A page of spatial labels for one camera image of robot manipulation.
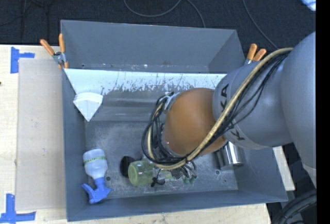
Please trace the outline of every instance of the blue spray nozzle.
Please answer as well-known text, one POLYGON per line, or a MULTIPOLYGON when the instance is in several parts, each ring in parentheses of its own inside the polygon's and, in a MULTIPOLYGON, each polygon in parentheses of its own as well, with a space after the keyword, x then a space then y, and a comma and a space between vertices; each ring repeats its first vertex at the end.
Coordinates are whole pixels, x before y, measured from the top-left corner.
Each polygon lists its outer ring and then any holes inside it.
POLYGON ((94 179, 95 184, 97 186, 96 189, 92 189, 88 184, 82 184, 81 187, 88 193, 89 195, 89 203, 95 204, 102 199, 106 198, 108 194, 112 191, 111 188, 107 188, 105 186, 104 177, 94 179))

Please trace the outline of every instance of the gray box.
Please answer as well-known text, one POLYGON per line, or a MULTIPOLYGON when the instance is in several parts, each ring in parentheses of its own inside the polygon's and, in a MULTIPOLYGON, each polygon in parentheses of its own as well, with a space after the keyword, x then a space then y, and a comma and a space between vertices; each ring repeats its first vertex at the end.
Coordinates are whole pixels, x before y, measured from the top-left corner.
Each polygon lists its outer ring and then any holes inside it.
MULTIPOLYGON (((226 74, 245 60, 235 30, 63 20, 61 33, 70 68, 76 69, 226 74)), ((142 133, 156 99, 163 95, 161 85, 155 90, 109 92, 90 122, 72 103, 75 91, 64 71, 62 92, 68 221, 288 200, 272 148, 242 150, 244 165, 235 170, 220 170, 214 154, 197 158, 199 176, 193 185, 179 179, 134 187, 120 174, 119 162, 123 156, 140 158, 142 133), (114 103, 116 111, 130 115, 107 116, 114 103), (105 151, 106 176, 111 177, 106 183, 114 188, 98 204, 89 204, 81 188, 84 183, 93 185, 83 167, 83 153, 92 148, 105 151)))

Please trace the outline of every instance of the cable on floor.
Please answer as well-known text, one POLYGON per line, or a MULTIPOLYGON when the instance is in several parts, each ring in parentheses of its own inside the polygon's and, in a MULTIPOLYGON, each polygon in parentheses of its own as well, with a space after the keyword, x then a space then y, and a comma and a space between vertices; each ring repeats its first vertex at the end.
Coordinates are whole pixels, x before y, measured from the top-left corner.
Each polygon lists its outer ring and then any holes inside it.
MULTIPOLYGON (((153 15, 148 15, 148 14, 142 14, 142 13, 138 13, 134 10, 131 9, 131 7, 129 7, 129 5, 127 4, 126 0, 124 0, 124 4, 125 6, 134 14, 136 15, 139 15, 139 16, 143 16, 143 17, 158 17, 158 16, 162 16, 162 15, 165 15, 169 12, 171 12, 175 7, 177 7, 179 5, 179 3, 181 2, 182 0, 178 0, 178 2, 172 7, 170 8, 169 10, 165 11, 165 12, 162 12, 160 14, 153 14, 153 15)), ((202 14, 199 12, 199 10, 197 9, 197 7, 190 1, 190 0, 187 0, 193 7, 194 9, 197 11, 198 15, 200 16, 201 20, 202 20, 202 23, 203 23, 203 27, 205 28, 205 22, 204 22, 204 19, 202 17, 202 14)))

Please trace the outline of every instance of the wooden table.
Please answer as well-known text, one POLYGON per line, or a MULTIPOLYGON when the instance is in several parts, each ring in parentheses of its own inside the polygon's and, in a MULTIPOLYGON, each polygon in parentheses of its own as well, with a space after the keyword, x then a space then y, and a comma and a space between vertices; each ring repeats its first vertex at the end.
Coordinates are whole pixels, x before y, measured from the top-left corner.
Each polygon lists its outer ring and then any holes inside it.
MULTIPOLYGON (((52 59, 42 46, 0 45, 0 213, 5 212, 6 194, 15 195, 16 158, 17 158, 17 123, 18 123, 18 91, 19 73, 10 73, 10 49, 14 46, 21 53, 35 53, 35 58, 52 59)), ((286 190, 294 190, 294 184, 288 170, 285 156, 281 147, 275 152, 286 190)), ((37 211, 36 220, 28 223, 67 223, 65 209, 34 209, 37 211)), ((230 223, 230 224, 270 224, 270 218, 265 204, 230 206, 225 208, 161 213, 132 217, 119 217, 88 221, 88 223, 230 223)))

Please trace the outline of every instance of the plastic bottle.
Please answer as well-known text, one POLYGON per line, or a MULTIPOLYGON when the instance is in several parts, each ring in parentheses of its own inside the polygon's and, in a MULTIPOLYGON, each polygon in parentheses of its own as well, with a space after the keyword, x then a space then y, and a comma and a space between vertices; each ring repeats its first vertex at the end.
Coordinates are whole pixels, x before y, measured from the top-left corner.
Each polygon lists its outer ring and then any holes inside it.
POLYGON ((92 149, 82 156, 86 174, 94 179, 97 189, 93 190, 89 185, 83 184, 82 188, 89 194, 89 202, 97 203, 106 198, 111 188, 105 186, 104 175, 108 169, 108 163, 102 149, 92 149))

